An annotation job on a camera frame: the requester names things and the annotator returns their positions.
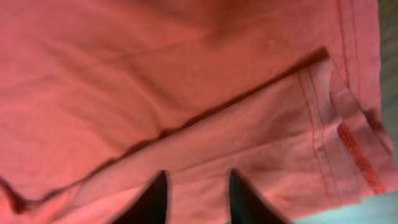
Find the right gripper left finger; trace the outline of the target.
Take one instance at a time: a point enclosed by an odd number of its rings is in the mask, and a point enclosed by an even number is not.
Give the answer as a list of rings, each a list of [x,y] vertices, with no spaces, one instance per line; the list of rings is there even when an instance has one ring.
[[[166,224],[167,204],[167,174],[162,170],[140,197],[130,203],[112,224]]]

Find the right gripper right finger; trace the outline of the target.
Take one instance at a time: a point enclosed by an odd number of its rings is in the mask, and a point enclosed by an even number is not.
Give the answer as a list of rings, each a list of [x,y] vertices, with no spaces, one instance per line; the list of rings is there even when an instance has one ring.
[[[288,219],[261,200],[237,169],[229,174],[229,210],[231,224],[288,224]]]

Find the red t-shirt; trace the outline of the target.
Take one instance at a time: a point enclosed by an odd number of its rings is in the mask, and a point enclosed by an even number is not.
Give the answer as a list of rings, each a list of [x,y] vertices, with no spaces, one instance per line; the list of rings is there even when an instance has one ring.
[[[238,169],[295,220],[397,190],[377,1],[2,1],[1,222],[109,223],[166,170],[223,223]]]

